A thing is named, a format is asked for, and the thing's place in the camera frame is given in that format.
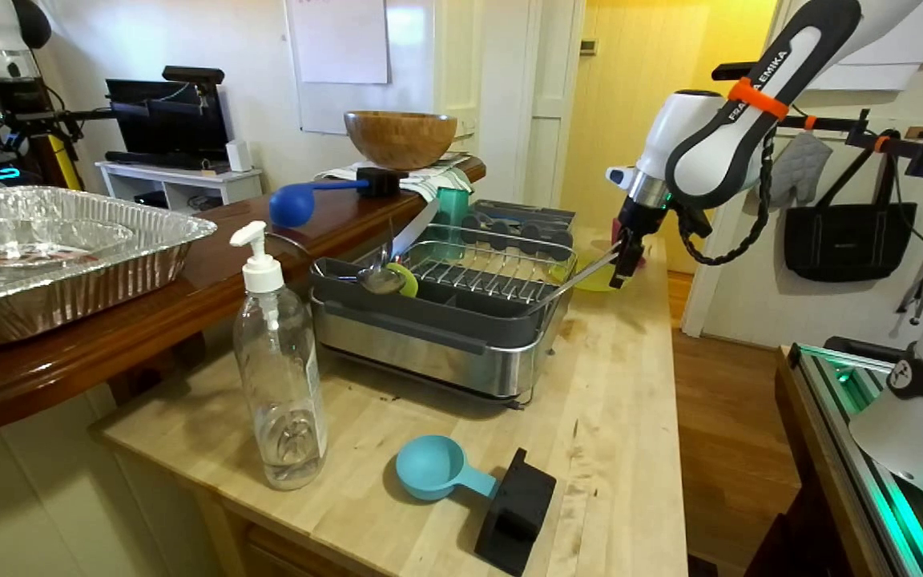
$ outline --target blue measuring cup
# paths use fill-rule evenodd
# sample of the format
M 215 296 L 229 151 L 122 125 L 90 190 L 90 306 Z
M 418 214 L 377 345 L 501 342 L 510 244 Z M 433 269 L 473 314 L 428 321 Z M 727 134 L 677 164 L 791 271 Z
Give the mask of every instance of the blue measuring cup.
M 495 496 L 498 476 L 465 461 L 465 450 L 449 436 L 418 436 L 399 459 L 399 479 L 412 500 L 442 500 L 454 488 L 472 492 Z

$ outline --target wooden countertop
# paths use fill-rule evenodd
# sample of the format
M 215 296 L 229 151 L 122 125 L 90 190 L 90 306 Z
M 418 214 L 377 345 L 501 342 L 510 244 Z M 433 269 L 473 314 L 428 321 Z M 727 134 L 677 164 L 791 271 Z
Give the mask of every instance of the wooden countertop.
M 300 489 L 265 488 L 231 351 L 109 418 L 100 434 L 224 510 L 377 572 L 498 572 L 473 557 L 484 503 L 412 503 L 391 459 L 454 436 L 502 474 L 517 450 L 558 476 L 526 572 L 685 572 L 668 267 L 619 296 L 578 292 L 526 410 L 481 410 L 428 385 L 336 363 L 330 455 Z
M 234 318 L 247 249 L 231 249 L 231 232 L 255 219 L 265 220 L 265 202 L 250 198 L 204 210 L 218 232 L 192 244 L 176 282 L 34 340 L 0 345 L 0 426 L 96 388 Z M 424 198 L 411 191 L 393 202 L 316 195 L 316 214 L 296 232 L 296 240 L 307 254 L 354 254 L 408 224 L 420 205 Z M 285 244 L 269 248 L 285 262 L 287 279 L 303 279 L 307 258 L 300 254 Z

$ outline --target black clamp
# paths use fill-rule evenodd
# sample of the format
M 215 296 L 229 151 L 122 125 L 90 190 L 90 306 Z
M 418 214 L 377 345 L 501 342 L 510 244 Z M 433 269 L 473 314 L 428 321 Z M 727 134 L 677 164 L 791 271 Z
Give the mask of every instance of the black clamp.
M 473 551 L 505 572 L 521 572 L 532 543 L 544 524 L 556 476 L 526 466 L 526 450 L 517 450 L 512 466 L 495 489 Z

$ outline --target foil pan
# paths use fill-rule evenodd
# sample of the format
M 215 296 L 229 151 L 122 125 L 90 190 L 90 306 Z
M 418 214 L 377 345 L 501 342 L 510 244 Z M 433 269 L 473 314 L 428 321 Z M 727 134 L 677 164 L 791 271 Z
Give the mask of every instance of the foil pan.
M 212 220 L 96 191 L 0 190 L 0 345 L 149 296 Z

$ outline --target pump bottle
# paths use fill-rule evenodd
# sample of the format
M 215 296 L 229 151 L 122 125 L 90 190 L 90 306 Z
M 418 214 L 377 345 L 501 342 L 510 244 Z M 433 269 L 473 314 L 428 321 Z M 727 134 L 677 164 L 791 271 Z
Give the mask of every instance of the pump bottle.
M 247 298 L 234 321 L 234 356 L 262 472 L 271 488 L 300 488 L 326 455 L 312 314 L 265 254 L 265 220 L 234 232 L 231 244 L 254 249 L 244 262 Z

